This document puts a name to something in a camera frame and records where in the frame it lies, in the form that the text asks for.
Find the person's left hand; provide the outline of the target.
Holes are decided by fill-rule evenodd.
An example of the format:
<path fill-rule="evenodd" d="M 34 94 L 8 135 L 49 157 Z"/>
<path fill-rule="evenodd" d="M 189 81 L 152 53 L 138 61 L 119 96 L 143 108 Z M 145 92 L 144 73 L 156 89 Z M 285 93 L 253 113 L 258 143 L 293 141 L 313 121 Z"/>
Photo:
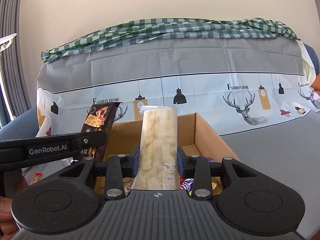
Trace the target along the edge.
<path fill-rule="evenodd" d="M 1 232 L 3 232 L 1 240 L 11 239 L 19 231 L 11 213 L 12 201 L 11 198 L 1 197 L 0 222 Z"/>

